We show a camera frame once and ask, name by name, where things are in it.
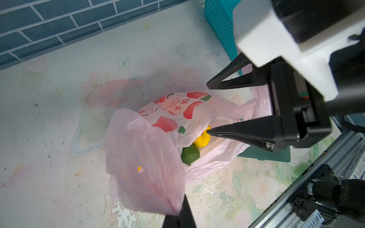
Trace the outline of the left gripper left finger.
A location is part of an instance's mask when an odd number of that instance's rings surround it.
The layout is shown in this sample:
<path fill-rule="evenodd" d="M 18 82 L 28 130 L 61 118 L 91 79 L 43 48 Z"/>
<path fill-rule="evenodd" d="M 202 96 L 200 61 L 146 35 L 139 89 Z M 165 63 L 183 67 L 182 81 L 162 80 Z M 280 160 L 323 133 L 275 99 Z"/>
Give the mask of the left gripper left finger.
<path fill-rule="evenodd" d="M 180 218 L 178 216 L 166 215 L 162 228 L 180 228 Z"/>

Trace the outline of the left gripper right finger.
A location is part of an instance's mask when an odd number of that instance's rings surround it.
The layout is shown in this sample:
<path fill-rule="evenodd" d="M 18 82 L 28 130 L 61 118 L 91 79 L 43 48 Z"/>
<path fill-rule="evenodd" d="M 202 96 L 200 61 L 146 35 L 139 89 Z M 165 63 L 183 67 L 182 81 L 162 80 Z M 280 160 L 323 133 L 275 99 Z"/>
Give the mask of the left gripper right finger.
<path fill-rule="evenodd" d="M 179 228 L 197 228 L 187 196 L 184 196 L 182 209 L 179 216 Z"/>

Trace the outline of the bright green lime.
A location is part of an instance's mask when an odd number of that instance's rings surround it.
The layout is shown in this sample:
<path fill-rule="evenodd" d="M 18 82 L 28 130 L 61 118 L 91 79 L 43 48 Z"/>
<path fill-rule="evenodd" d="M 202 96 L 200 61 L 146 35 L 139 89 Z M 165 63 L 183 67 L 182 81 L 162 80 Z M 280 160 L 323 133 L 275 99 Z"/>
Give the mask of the bright green lime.
<path fill-rule="evenodd" d="M 199 148 L 192 144 L 182 149 L 181 160 L 184 164 L 191 166 L 193 162 L 200 158 Z"/>

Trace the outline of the pink plastic bag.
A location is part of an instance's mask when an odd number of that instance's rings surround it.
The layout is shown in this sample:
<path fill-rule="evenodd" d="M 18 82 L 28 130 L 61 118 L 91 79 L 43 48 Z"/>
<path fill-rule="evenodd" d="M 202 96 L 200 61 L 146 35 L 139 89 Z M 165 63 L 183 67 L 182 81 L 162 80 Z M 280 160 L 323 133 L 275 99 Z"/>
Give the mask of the pink plastic bag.
<path fill-rule="evenodd" d="M 115 111 L 106 132 L 109 193 L 133 211 L 177 215 L 185 186 L 227 166 L 248 145 L 214 137 L 191 165 L 181 159 L 208 128 L 269 116 L 265 85 L 251 88 L 253 99 L 238 105 L 203 85 L 201 72 L 159 70 L 142 81 L 146 105 Z"/>

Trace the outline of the teal plastic basket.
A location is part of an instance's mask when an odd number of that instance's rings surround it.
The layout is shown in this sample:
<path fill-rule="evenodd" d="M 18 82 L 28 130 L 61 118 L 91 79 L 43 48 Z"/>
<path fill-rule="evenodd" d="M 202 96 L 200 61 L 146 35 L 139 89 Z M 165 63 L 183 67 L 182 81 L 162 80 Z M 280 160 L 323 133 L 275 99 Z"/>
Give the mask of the teal plastic basket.
<path fill-rule="evenodd" d="M 240 0 L 207 0 L 204 15 L 231 60 L 238 56 L 233 34 L 233 10 Z"/>

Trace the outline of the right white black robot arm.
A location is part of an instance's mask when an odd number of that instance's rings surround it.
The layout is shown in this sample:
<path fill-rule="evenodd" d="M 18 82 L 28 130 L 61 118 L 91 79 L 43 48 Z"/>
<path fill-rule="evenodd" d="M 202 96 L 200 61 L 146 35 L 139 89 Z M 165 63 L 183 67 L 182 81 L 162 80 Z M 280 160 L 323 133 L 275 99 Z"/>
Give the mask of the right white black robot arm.
<path fill-rule="evenodd" d="M 365 111 L 364 1 L 236 1 L 225 9 L 237 57 L 211 90 L 262 86 L 271 113 L 208 134 L 267 151 L 309 148 L 331 133 L 330 118 Z"/>

